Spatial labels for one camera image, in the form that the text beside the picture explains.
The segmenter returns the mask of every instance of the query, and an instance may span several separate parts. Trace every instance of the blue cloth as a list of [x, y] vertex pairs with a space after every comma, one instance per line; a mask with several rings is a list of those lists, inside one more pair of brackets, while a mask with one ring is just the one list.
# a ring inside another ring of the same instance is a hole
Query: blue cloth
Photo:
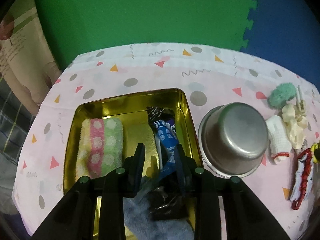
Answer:
[[123, 198], [124, 224], [138, 240], [193, 240], [186, 220], [152, 221], [146, 193], [148, 185], [135, 198]]
[[275, 62], [320, 90], [320, 24], [304, 0], [257, 0], [240, 51]]

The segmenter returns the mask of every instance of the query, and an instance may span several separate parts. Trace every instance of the gold tray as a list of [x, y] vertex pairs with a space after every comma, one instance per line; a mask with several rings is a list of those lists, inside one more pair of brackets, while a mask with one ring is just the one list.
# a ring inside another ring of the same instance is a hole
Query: gold tray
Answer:
[[[202, 166], [199, 156], [199, 145], [185, 93], [176, 88], [145, 91], [106, 98], [80, 105], [71, 124], [64, 164], [64, 194], [76, 182], [76, 159], [78, 154], [82, 122], [89, 118], [112, 118], [121, 120], [124, 131], [123, 160], [133, 156], [138, 143], [146, 147], [146, 158], [143, 176], [155, 177], [159, 170], [159, 159], [156, 143], [148, 124], [147, 106], [168, 108], [175, 113], [176, 133], [186, 156], [192, 157], [198, 166]], [[97, 211], [94, 223], [94, 239], [97, 239], [101, 199], [97, 200]], [[195, 200], [188, 203], [189, 221], [195, 228]], [[126, 239], [136, 239], [125, 228]]]

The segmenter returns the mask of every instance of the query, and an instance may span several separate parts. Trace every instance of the gray-blue cloth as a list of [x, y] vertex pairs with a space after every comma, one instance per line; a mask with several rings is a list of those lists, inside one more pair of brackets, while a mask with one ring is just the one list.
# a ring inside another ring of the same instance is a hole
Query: gray-blue cloth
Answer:
[[137, 239], [193, 240], [192, 227], [186, 220], [151, 220], [147, 191], [142, 189], [135, 198], [123, 198], [124, 224]]

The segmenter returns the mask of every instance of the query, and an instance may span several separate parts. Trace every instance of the pink tablecloth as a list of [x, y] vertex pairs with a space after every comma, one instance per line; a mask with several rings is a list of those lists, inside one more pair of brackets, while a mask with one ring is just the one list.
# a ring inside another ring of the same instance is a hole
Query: pink tablecloth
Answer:
[[[277, 64], [236, 51], [178, 43], [132, 44], [79, 55], [42, 103], [22, 148], [12, 197], [28, 232], [35, 232], [63, 196], [66, 142], [80, 104], [145, 90], [180, 88], [198, 129], [210, 109], [230, 102], [247, 103], [269, 118], [276, 111], [268, 108], [266, 98], [283, 82], [302, 87], [310, 145], [319, 140], [319, 92]], [[291, 210], [287, 197], [292, 169], [292, 157], [273, 165], [266, 153], [260, 167], [244, 181], [290, 238], [297, 239], [306, 229], [313, 198], [299, 210]]]

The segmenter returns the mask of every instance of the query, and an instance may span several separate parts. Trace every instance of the metal bowl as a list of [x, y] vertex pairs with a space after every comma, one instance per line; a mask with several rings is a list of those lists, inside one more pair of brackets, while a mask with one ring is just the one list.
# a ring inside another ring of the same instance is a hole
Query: metal bowl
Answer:
[[225, 178], [254, 172], [268, 147], [266, 122], [244, 103], [210, 110], [201, 121], [198, 138], [204, 161]]

